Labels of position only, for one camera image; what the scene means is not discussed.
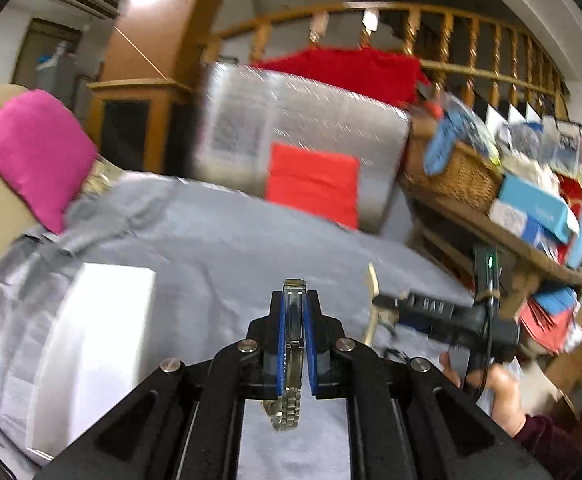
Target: maroon sleeve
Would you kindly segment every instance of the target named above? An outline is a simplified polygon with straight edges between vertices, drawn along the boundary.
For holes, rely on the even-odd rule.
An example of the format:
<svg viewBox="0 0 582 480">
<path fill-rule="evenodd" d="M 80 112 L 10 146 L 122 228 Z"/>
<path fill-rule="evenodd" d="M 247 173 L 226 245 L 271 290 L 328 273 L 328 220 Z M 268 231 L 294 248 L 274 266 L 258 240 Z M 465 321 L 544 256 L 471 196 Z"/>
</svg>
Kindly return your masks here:
<svg viewBox="0 0 582 480">
<path fill-rule="evenodd" d="M 526 416 L 514 437 L 555 480 L 568 479 L 582 465 L 582 449 L 553 421 L 543 415 Z"/>
</svg>

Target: pink pillow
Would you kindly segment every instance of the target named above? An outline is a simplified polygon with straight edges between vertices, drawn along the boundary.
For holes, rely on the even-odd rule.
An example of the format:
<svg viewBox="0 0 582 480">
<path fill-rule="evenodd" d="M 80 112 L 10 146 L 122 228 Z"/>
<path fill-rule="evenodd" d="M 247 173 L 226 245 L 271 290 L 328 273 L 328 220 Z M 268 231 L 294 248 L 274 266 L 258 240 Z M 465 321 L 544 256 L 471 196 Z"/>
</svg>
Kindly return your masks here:
<svg viewBox="0 0 582 480">
<path fill-rule="evenodd" d="M 24 92 L 0 109 L 0 175 L 53 233 L 98 150 L 58 99 Z"/>
</svg>

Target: wooden railing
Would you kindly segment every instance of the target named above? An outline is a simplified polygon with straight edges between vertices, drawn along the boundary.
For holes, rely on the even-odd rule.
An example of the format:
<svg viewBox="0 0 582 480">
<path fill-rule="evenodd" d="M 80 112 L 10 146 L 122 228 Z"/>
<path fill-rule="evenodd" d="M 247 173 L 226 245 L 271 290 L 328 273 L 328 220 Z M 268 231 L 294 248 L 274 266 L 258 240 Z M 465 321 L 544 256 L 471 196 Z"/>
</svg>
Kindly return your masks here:
<svg viewBox="0 0 582 480">
<path fill-rule="evenodd" d="M 514 106 L 517 105 L 520 96 L 523 94 L 524 99 L 538 109 L 540 113 L 545 111 L 548 108 L 548 103 L 551 102 L 556 117 L 560 119 L 567 118 L 567 111 L 564 104 L 565 88 L 562 75 L 551 57 L 529 30 L 473 12 L 449 9 L 447 7 L 403 2 L 347 2 L 297 7 L 281 12 L 264 14 L 246 22 L 233 25 L 226 30 L 210 36 L 206 42 L 202 60 L 204 62 L 217 60 L 222 50 L 222 43 L 225 40 L 253 32 L 249 62 L 258 62 L 264 56 L 266 44 L 268 43 L 272 27 L 275 24 L 306 18 L 311 19 L 311 25 L 309 25 L 307 34 L 308 44 L 317 47 L 320 44 L 321 38 L 326 33 L 328 16 L 330 14 L 351 11 L 359 12 L 361 10 L 365 14 L 370 13 L 374 15 L 375 22 L 377 22 L 378 13 L 381 10 L 407 13 L 407 18 L 404 21 L 404 46 L 402 47 L 402 51 L 408 55 L 420 54 L 422 68 L 434 74 L 433 83 L 436 92 L 446 87 L 448 74 L 465 76 L 466 84 L 462 91 L 462 99 L 469 107 L 472 107 L 475 101 L 475 80 L 476 78 L 483 78 L 492 82 L 487 100 L 495 108 L 498 108 L 500 104 L 500 86 L 502 84 L 508 84 L 510 88 L 506 98 Z M 422 25 L 423 14 L 435 14 L 442 19 L 437 45 L 437 59 L 426 59 L 420 52 L 416 52 L 416 42 L 418 40 L 418 32 Z M 449 60 L 453 28 L 458 23 L 458 20 L 465 20 L 468 25 L 469 60 L 467 64 L 455 64 Z M 372 28 L 367 27 L 364 24 L 365 22 L 368 24 L 368 21 L 363 19 L 360 30 L 360 46 L 370 44 L 373 34 Z M 480 26 L 483 23 L 490 26 L 493 38 L 491 70 L 479 69 L 476 66 L 480 45 Z M 508 74 L 504 74 L 501 71 L 501 45 L 505 37 L 508 37 L 511 47 L 510 73 Z M 521 45 L 524 46 L 526 54 L 523 78 L 517 55 Z"/>
</svg>

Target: human hand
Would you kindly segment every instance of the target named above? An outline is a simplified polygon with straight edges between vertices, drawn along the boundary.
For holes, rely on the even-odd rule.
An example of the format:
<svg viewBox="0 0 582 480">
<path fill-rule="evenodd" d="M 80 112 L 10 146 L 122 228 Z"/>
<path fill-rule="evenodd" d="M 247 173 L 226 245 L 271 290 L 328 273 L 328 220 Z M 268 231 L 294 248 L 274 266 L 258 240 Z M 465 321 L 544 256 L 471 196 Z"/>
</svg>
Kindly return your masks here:
<svg viewBox="0 0 582 480">
<path fill-rule="evenodd" d="M 459 388 L 461 380 L 451 366 L 448 352 L 440 355 L 440 364 L 445 376 Z M 474 388 L 479 388 L 483 374 L 483 370 L 474 370 L 466 376 L 466 382 Z M 516 436 L 526 423 L 520 385 L 516 378 L 502 365 L 493 364 L 488 369 L 486 388 L 493 390 L 494 394 L 491 419 L 511 437 Z"/>
</svg>

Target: metal bolt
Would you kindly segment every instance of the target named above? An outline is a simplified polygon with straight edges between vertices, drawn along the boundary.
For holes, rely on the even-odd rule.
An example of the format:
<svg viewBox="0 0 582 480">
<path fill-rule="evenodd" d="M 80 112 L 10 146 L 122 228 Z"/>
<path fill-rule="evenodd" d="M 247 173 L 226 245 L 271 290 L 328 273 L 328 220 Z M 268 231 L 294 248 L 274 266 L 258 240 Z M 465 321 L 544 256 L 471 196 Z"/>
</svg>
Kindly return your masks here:
<svg viewBox="0 0 582 480">
<path fill-rule="evenodd" d="M 355 347 L 356 342 L 347 337 L 341 337 L 340 339 L 335 341 L 335 348 L 337 348 L 341 352 L 350 352 Z"/>
<path fill-rule="evenodd" d="M 408 364 L 417 372 L 427 372 L 431 369 L 431 363 L 423 357 L 415 357 Z"/>
<path fill-rule="evenodd" d="M 238 350 L 245 354 L 250 354 L 258 349 L 258 342 L 253 339 L 243 339 L 238 343 Z"/>
<path fill-rule="evenodd" d="M 172 374 L 180 370 L 182 363 L 175 357 L 168 357 L 160 363 L 160 368 L 164 373 Z"/>
</svg>

